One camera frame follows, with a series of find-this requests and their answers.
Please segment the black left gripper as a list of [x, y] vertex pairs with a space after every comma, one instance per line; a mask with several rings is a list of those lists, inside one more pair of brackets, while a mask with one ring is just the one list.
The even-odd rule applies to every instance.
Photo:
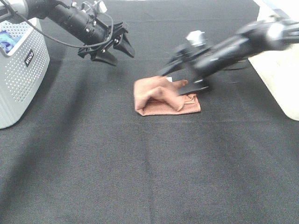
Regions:
[[90, 55], [94, 62], [116, 66], [116, 57], [108, 51], [112, 47], [134, 58], [135, 50], [128, 41], [127, 33], [128, 25], [125, 22], [110, 26], [100, 21], [90, 22], [80, 33], [77, 33], [77, 38], [84, 43], [78, 49], [78, 56], [84, 58], [86, 55]]

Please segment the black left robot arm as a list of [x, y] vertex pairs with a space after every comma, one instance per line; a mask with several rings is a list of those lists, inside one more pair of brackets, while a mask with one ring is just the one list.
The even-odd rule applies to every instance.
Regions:
[[2, 0], [0, 2], [0, 20], [18, 24], [26, 22], [35, 27], [30, 19], [49, 18], [62, 29], [80, 40], [84, 45], [76, 46], [78, 56], [90, 55], [92, 61], [103, 62], [115, 66], [117, 59], [108, 51], [110, 47], [135, 56], [135, 50], [127, 38], [126, 23], [110, 25], [99, 17], [107, 18], [106, 5], [101, 0], [84, 1], [79, 7], [75, 1], [68, 6], [62, 0]]

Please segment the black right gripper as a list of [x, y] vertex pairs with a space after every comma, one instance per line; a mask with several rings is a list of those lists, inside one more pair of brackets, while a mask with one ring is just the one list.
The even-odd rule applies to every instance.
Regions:
[[187, 95], [205, 91], [209, 89], [209, 82], [204, 78], [215, 73], [213, 55], [214, 48], [211, 45], [194, 47], [189, 43], [181, 44], [175, 49], [170, 61], [157, 74], [167, 76], [179, 70], [188, 70], [191, 72], [190, 78], [196, 82], [183, 80], [184, 85], [179, 87], [178, 94]]

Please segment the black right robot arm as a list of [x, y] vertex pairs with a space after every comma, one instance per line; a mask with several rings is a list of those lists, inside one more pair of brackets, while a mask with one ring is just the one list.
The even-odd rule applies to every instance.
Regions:
[[158, 72], [161, 76], [184, 68], [193, 72], [195, 78], [178, 90], [180, 95], [205, 91], [209, 87], [208, 76], [246, 58], [265, 51], [282, 51], [298, 43], [299, 23], [283, 18], [255, 21], [216, 45], [211, 45], [200, 30], [190, 32], [186, 39]]

